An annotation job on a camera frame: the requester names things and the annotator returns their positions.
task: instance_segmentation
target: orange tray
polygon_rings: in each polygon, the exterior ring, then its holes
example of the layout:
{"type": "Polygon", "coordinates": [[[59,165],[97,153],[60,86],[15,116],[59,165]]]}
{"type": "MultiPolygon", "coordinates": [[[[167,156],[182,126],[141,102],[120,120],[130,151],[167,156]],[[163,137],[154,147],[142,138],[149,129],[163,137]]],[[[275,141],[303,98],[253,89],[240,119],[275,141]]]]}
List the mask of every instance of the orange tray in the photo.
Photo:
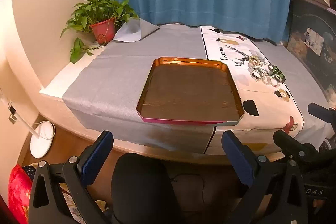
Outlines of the orange tray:
{"type": "Polygon", "coordinates": [[[154,60],[136,110],[165,124],[236,125],[244,115],[226,64],[177,57],[154,60]]]}

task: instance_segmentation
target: power cord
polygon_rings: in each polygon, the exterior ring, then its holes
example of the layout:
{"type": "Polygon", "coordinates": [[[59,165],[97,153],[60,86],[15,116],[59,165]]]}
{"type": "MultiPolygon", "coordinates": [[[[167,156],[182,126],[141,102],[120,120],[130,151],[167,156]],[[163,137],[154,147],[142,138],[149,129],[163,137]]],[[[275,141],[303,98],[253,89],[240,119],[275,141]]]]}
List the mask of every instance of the power cord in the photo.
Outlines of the power cord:
{"type": "MultiPolygon", "coordinates": [[[[193,173],[180,173],[180,174],[177,174],[175,177],[171,178],[170,181],[171,182],[177,182],[177,180],[175,180],[178,176],[197,176],[197,177],[200,177],[201,180],[203,181],[203,187],[202,187],[202,202],[203,202],[203,205],[205,204],[204,202],[204,187],[205,187],[205,182],[204,182],[204,179],[203,177],[200,175],[200,174],[193,174],[193,173]]],[[[183,211],[183,213],[191,213],[191,215],[188,216],[189,217],[192,217],[192,216],[195,216],[195,215],[199,215],[202,213],[202,211],[183,211]]]]}
{"type": "Polygon", "coordinates": [[[39,136],[40,136],[41,138],[45,139],[45,140],[51,140],[51,139],[55,136],[55,133],[56,133],[55,125],[54,125],[52,122],[50,122],[50,121],[42,121],[42,122],[33,123],[33,125],[35,125],[35,124],[40,124],[40,123],[43,123],[43,122],[48,122],[48,123],[50,123],[51,126],[54,128],[54,132],[53,132],[53,134],[52,134],[52,136],[51,136],[50,138],[45,138],[45,137],[43,137],[41,134],[39,134],[39,136]]]}

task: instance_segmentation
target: red cushion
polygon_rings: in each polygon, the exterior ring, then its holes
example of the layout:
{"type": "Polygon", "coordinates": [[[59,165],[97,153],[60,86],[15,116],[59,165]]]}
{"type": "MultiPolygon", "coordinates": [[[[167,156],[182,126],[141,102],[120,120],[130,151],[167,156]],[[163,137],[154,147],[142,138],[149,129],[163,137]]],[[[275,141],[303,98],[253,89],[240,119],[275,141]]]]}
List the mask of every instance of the red cushion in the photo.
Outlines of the red cushion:
{"type": "Polygon", "coordinates": [[[8,208],[20,224],[28,224],[32,183],[20,165],[16,165],[12,169],[8,183],[8,208]]]}

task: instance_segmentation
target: blue clamp pad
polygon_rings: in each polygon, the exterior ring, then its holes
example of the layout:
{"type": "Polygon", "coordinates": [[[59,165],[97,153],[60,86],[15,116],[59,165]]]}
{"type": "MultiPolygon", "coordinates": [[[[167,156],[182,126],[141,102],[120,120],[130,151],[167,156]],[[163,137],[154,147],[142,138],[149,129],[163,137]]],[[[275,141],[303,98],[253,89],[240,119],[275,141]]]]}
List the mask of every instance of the blue clamp pad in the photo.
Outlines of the blue clamp pad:
{"type": "Polygon", "coordinates": [[[95,182],[100,169],[113,147],[113,135],[110,131],[103,131],[93,145],[88,146],[79,156],[77,169],[84,187],[95,182]]]}
{"type": "Polygon", "coordinates": [[[251,187],[258,170],[256,156],[252,150],[248,146],[243,145],[231,130],[223,133],[222,148],[240,182],[251,187]]]}

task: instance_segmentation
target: poster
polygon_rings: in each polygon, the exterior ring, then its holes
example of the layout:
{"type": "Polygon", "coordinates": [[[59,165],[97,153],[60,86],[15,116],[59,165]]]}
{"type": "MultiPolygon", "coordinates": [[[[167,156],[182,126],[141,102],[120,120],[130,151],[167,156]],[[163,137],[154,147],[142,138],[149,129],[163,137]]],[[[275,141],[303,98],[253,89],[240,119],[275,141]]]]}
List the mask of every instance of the poster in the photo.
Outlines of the poster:
{"type": "Polygon", "coordinates": [[[305,35],[306,35],[306,39],[304,43],[309,48],[311,48],[318,56],[320,56],[324,38],[310,28],[307,28],[305,35]]]}

